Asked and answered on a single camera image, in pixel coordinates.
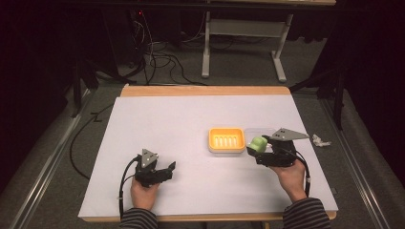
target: white paper sheet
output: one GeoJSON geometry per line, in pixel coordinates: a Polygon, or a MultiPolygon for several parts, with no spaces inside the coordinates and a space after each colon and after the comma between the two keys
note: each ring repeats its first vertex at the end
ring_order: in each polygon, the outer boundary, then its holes
{"type": "MultiPolygon", "coordinates": [[[[247,152],[235,157],[209,152],[208,131],[214,127],[306,133],[291,95],[119,97],[78,216],[119,216],[122,174],[143,148],[159,154],[157,169],[177,161],[173,178],[160,186],[153,209],[158,216],[283,212],[290,200],[270,169],[247,152]]],[[[327,211],[337,211],[310,139],[294,144],[309,165],[310,196],[320,198],[327,211]]],[[[125,210],[132,207],[130,183],[124,186],[125,210]]]]}

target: orange tray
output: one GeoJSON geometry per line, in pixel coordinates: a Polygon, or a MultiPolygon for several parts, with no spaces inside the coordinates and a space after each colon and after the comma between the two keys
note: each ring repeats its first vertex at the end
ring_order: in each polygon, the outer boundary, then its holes
{"type": "Polygon", "coordinates": [[[241,153],[245,150],[244,131],[240,128],[209,130],[209,151],[212,153],[241,153]]]}

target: human hand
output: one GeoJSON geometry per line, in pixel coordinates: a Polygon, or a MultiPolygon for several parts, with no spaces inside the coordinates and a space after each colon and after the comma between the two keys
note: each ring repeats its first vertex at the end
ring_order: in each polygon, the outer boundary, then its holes
{"type": "Polygon", "coordinates": [[[145,188],[137,180],[135,180],[135,178],[133,178],[131,185],[131,199],[134,207],[150,211],[155,204],[159,185],[160,184],[157,183],[149,188],[145,188]]]}
{"type": "Polygon", "coordinates": [[[290,167],[270,167],[277,174],[280,184],[292,202],[306,198],[304,191],[304,164],[296,159],[290,167]]]}

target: small white object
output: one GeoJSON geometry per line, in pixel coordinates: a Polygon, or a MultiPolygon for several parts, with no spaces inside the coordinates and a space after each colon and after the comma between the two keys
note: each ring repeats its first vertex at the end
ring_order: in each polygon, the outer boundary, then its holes
{"type": "Polygon", "coordinates": [[[312,136],[312,141],[313,141],[313,144],[315,144],[316,146],[319,146],[319,147],[331,145],[330,141],[323,142],[322,139],[317,135],[312,136]]]}

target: striped sleeve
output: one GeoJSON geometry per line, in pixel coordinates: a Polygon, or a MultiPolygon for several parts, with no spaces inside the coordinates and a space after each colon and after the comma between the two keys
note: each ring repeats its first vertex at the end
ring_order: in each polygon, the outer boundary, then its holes
{"type": "Polygon", "coordinates": [[[318,198],[304,198],[290,205],[283,215],[286,229],[330,228],[330,219],[318,198]]]}
{"type": "Polygon", "coordinates": [[[158,229],[158,221],[155,214],[148,210],[131,208],[124,212],[119,227],[125,229],[158,229]]]}

